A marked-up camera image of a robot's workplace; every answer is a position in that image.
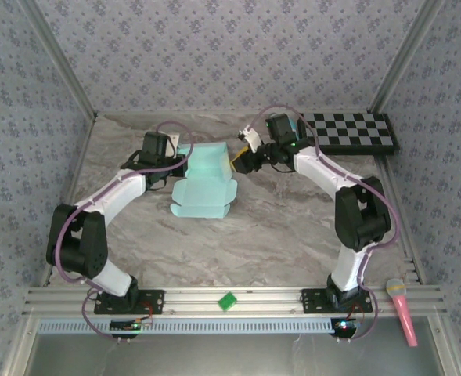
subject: toy microphone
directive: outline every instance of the toy microphone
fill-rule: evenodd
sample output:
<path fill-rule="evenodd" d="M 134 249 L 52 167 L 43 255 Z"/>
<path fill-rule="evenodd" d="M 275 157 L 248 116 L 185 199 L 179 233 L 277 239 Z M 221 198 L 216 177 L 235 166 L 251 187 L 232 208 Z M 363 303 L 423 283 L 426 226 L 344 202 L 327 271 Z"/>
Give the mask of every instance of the toy microphone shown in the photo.
<path fill-rule="evenodd" d="M 418 346 L 415 329 L 412 325 L 411 316 L 408 310 L 408 301 L 405 298 L 405 285 L 402 280 L 393 278 L 387 282 L 387 292 L 394 301 L 397 314 L 401 320 L 402 329 L 404 330 L 405 339 L 408 340 L 410 347 Z"/>

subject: floral wallpaper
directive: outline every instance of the floral wallpaper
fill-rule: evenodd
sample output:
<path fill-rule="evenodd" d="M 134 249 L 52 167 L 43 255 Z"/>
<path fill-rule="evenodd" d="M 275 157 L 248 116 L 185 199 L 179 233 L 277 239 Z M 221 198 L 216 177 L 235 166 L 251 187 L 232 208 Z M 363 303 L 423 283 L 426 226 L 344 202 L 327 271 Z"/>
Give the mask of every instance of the floral wallpaper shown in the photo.
<path fill-rule="evenodd" d="M 461 341 L 461 0 L 448 0 L 384 109 L 391 161 L 431 283 L 443 284 Z"/>
<path fill-rule="evenodd" d="M 422 0 L 38 0 L 94 108 L 366 108 Z"/>
<path fill-rule="evenodd" d="M 0 371 L 87 121 L 14 0 L 0 0 Z"/>

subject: gray floor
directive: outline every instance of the gray floor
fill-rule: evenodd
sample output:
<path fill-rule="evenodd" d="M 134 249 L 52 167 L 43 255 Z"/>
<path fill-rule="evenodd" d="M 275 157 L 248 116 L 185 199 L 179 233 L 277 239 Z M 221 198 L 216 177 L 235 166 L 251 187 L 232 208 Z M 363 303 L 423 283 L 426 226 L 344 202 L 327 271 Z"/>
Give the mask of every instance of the gray floor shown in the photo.
<path fill-rule="evenodd" d="M 198 143 L 227 142 L 233 156 L 243 147 L 237 132 L 250 115 L 130 115 L 99 117 L 77 185 L 80 200 L 108 182 L 136 149 L 147 129 L 174 118 L 187 124 Z M 176 127 L 167 128 L 176 131 Z M 266 135 L 264 123 L 258 131 Z M 338 157 L 349 171 L 376 174 L 371 157 Z M 148 192 L 126 207 L 107 228 L 111 259 L 144 286 L 323 285 L 340 242 L 334 205 L 314 183 L 269 166 L 235 174 L 237 198 L 224 219 L 180 219 L 169 205 L 172 184 Z M 372 257 L 368 284 L 401 277 L 403 251 L 388 248 Z M 52 284 L 61 284 L 59 276 Z"/>
<path fill-rule="evenodd" d="M 117 345 L 96 335 L 39 335 L 26 376 L 441 376 L 426 320 L 409 348 L 396 319 L 357 344 L 328 334 L 155 335 Z"/>

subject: blue patterned wall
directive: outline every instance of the blue patterned wall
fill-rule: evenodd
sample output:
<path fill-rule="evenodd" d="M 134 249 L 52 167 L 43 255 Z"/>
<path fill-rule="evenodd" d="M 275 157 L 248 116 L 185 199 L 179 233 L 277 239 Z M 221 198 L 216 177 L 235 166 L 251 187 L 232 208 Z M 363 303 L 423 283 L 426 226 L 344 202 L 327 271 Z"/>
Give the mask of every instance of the blue patterned wall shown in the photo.
<path fill-rule="evenodd" d="M 0 370 L 86 123 L 18 4 L 0 1 Z"/>
<path fill-rule="evenodd" d="M 97 111 L 366 108 L 423 0 L 38 0 Z"/>
<path fill-rule="evenodd" d="M 414 239 L 461 341 L 461 0 L 446 2 L 384 111 L 402 147 L 391 163 Z"/>

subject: mounting plate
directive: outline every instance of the mounting plate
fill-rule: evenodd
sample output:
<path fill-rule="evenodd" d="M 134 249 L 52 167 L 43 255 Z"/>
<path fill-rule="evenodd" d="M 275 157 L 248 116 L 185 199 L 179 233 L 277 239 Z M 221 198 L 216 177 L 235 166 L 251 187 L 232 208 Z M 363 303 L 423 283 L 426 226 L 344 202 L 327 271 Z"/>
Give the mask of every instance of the mounting plate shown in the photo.
<path fill-rule="evenodd" d="M 357 297 L 345 305 L 340 305 L 337 309 L 327 298 L 325 288 L 305 288 L 301 290 L 301 303 L 303 313 L 350 313 L 354 304 L 359 304 L 364 313 L 371 313 L 373 305 L 367 291 L 362 291 Z M 360 313 L 360 308 L 355 306 L 354 313 Z"/>
<path fill-rule="evenodd" d="M 110 301 L 103 301 L 102 295 L 98 294 L 95 303 L 95 315 L 145 315 L 149 314 L 149 306 L 152 307 L 153 315 L 162 314 L 164 307 L 164 290 L 138 290 L 138 302 L 133 309 L 125 312 L 123 306 L 115 306 Z"/>

